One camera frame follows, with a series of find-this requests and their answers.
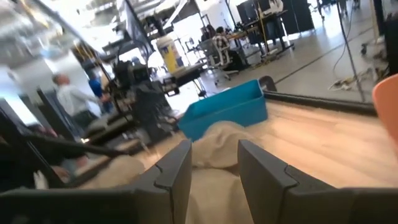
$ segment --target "gray floor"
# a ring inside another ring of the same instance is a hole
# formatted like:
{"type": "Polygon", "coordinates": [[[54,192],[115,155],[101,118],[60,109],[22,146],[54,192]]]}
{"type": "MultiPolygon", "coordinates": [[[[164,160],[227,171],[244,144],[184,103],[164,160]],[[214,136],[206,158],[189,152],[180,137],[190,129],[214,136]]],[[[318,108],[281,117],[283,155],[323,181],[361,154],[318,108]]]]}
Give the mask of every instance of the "gray floor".
{"type": "MultiPolygon", "coordinates": [[[[294,44],[295,50],[289,50],[283,56],[268,65],[255,69],[248,69],[233,77],[217,88],[214,86],[210,73],[202,77],[206,90],[210,93],[219,92],[226,87],[233,87],[246,81],[271,76],[277,82],[278,92],[295,95],[316,96],[339,100],[362,101],[356,85],[351,90],[328,90],[329,87],[341,78],[353,76],[347,50],[343,58],[333,72],[333,66],[344,50],[344,39],[341,34],[337,8],[331,7],[324,12],[326,20],[322,22],[318,13],[313,14],[313,21],[316,29],[302,33],[298,37],[289,37],[294,44]]],[[[349,18],[345,19],[346,30],[349,29],[349,18]]],[[[363,1],[361,9],[354,11],[352,15],[351,30],[348,36],[349,46],[353,54],[355,68],[358,73],[367,70],[372,63],[362,58],[360,54],[361,45],[374,40],[373,23],[369,1],[363,1]]],[[[364,90],[365,100],[371,101],[371,90],[374,82],[371,78],[361,82],[364,90]]],[[[187,98],[195,98],[193,85],[185,86],[182,93],[187,98]]],[[[174,98],[172,101],[181,102],[181,99],[174,98]]]]}

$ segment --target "white wall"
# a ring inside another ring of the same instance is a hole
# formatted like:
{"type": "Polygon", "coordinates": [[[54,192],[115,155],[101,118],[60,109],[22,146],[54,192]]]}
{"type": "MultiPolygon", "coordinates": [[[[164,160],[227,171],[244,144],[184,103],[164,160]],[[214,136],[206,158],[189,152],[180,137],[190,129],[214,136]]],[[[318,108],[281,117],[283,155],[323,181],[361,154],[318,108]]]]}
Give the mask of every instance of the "white wall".
{"type": "Polygon", "coordinates": [[[0,98],[4,98],[9,106],[25,124],[38,123],[36,117],[29,111],[24,102],[19,98],[22,90],[9,76],[10,69],[0,65],[0,98]]]}
{"type": "Polygon", "coordinates": [[[241,3],[245,2],[246,0],[230,0],[229,8],[231,9],[232,16],[236,23],[241,22],[241,17],[238,12],[238,8],[236,6],[240,5],[241,3]]]}
{"type": "MultiPolygon", "coordinates": [[[[88,84],[88,77],[84,69],[82,69],[72,52],[53,60],[38,59],[16,68],[14,71],[18,76],[18,84],[21,91],[28,95],[33,103],[41,103],[40,97],[36,92],[38,88],[42,91],[56,89],[55,84],[52,82],[52,76],[56,73],[68,75],[72,85],[77,86],[81,91],[89,95],[94,95],[88,84]]],[[[100,113],[98,105],[92,104],[91,109],[96,114],[100,113]]]]}
{"type": "Polygon", "coordinates": [[[228,11],[225,0],[196,0],[202,15],[207,15],[210,24],[217,27],[230,27],[234,29],[231,14],[228,11]]]}

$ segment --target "black cable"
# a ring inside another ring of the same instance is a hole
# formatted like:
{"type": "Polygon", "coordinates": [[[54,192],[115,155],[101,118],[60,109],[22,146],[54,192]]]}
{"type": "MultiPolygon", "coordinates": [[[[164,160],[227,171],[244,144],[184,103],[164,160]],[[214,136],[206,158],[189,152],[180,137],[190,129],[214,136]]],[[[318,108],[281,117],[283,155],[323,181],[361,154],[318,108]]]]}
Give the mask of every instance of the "black cable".
{"type": "Polygon", "coordinates": [[[340,9],[340,5],[339,4],[337,4],[337,10],[338,10],[338,17],[339,17],[339,20],[340,20],[341,32],[343,33],[345,46],[347,48],[348,55],[349,55],[349,60],[351,62],[351,67],[352,67],[353,73],[354,73],[354,79],[355,79],[356,85],[358,87],[359,94],[361,95],[362,102],[365,102],[365,95],[363,93],[361,84],[359,82],[358,74],[356,73],[355,64],[354,64],[354,60],[353,60],[353,55],[351,53],[351,49],[349,47],[348,39],[347,39],[347,36],[345,34],[345,31],[344,31],[343,19],[341,18],[341,13],[340,13],[341,9],[340,9]]]}
{"type": "MultiPolygon", "coordinates": [[[[348,38],[349,33],[351,32],[352,21],[353,21],[353,12],[354,12],[353,6],[354,6],[354,1],[353,1],[352,6],[351,6],[351,14],[350,14],[350,16],[349,16],[349,27],[348,27],[347,35],[344,35],[345,38],[348,38]]],[[[340,22],[341,22],[341,14],[340,14],[340,9],[339,9],[339,8],[340,8],[340,6],[337,7],[337,10],[338,10],[338,14],[339,14],[339,20],[340,20],[340,22]]],[[[337,68],[337,65],[338,65],[338,63],[340,62],[340,60],[344,57],[344,53],[346,52],[346,46],[347,46],[347,45],[348,45],[348,44],[345,44],[345,45],[344,45],[343,53],[341,53],[340,57],[339,57],[338,60],[336,61],[335,65],[333,66],[332,72],[333,72],[333,75],[335,76],[335,78],[338,78],[338,77],[337,77],[337,74],[336,74],[336,68],[337,68]]]]}

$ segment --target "table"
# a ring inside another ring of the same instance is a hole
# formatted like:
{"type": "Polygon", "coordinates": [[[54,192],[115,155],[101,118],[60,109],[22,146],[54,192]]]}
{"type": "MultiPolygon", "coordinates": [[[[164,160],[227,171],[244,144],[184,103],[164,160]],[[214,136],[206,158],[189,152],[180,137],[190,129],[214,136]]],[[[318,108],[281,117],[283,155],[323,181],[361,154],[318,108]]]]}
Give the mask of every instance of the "table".
{"type": "MultiPolygon", "coordinates": [[[[286,44],[285,44],[285,42],[283,40],[284,34],[283,34],[282,30],[280,29],[280,27],[278,25],[278,20],[280,20],[280,17],[283,16],[283,14],[285,14],[286,12],[287,12],[287,10],[283,10],[282,12],[267,14],[263,18],[261,18],[262,21],[263,21],[263,24],[267,24],[268,22],[273,22],[274,25],[275,25],[275,31],[276,31],[276,34],[278,35],[278,38],[280,40],[280,45],[282,47],[282,50],[278,51],[276,53],[276,55],[279,55],[279,54],[285,52],[289,48],[294,48],[294,44],[290,44],[290,45],[286,46],[286,44]]],[[[245,26],[246,27],[256,26],[257,29],[260,32],[262,32],[261,22],[260,22],[259,19],[255,20],[255,21],[252,21],[252,22],[246,24],[245,26]]],[[[267,40],[264,40],[264,43],[266,45],[267,52],[270,52],[268,44],[267,44],[267,40]]]]}
{"type": "Polygon", "coordinates": [[[173,73],[173,75],[168,74],[165,77],[162,77],[161,82],[164,85],[164,90],[167,96],[172,96],[169,94],[170,92],[174,92],[174,95],[179,94],[180,93],[180,90],[178,89],[179,87],[189,82],[193,82],[197,90],[199,90],[198,96],[205,97],[206,90],[199,79],[200,74],[203,72],[203,66],[205,64],[206,63],[196,63],[191,66],[186,66],[185,68],[173,73]],[[170,83],[174,84],[176,88],[167,88],[167,85],[170,84],[165,83],[166,81],[169,81],[170,83]]]}
{"type": "Polygon", "coordinates": [[[229,35],[227,35],[227,38],[228,38],[229,40],[241,39],[241,38],[243,38],[243,37],[247,37],[248,34],[249,34],[250,32],[254,32],[254,31],[257,31],[257,30],[258,30],[258,27],[257,27],[257,26],[250,27],[250,28],[245,29],[245,30],[243,30],[243,31],[234,32],[234,33],[232,33],[232,34],[229,34],[229,35]]]}
{"type": "MultiPolygon", "coordinates": [[[[395,145],[376,117],[268,101],[269,119],[246,128],[279,159],[334,187],[398,187],[395,145]]],[[[184,139],[158,144],[161,158],[184,139]]],[[[140,160],[151,166],[145,153],[140,160]]]]}

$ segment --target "black frame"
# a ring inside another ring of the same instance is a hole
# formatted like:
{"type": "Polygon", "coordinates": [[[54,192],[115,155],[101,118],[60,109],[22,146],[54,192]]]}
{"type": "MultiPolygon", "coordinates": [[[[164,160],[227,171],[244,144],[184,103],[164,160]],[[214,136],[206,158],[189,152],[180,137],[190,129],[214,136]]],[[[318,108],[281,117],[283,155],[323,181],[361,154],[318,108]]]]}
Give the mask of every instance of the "black frame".
{"type": "Polygon", "coordinates": [[[18,122],[13,122],[2,108],[0,108],[0,123],[1,137],[14,149],[20,150],[20,160],[31,161],[33,167],[40,169],[46,176],[50,188],[65,186],[36,147],[22,135],[23,127],[17,126],[18,122]]]}
{"type": "Polygon", "coordinates": [[[326,110],[342,111],[347,113],[377,116],[376,109],[372,103],[361,103],[357,101],[333,100],[317,98],[312,96],[299,96],[273,91],[264,91],[264,97],[269,100],[283,101],[302,106],[312,106],[326,110]]]}
{"type": "Polygon", "coordinates": [[[127,185],[92,190],[12,190],[1,194],[1,220],[184,224],[191,179],[192,146],[190,141],[182,141],[127,185]]]}
{"type": "Polygon", "coordinates": [[[255,224],[397,222],[397,188],[336,189],[247,140],[238,164],[255,224]]]}

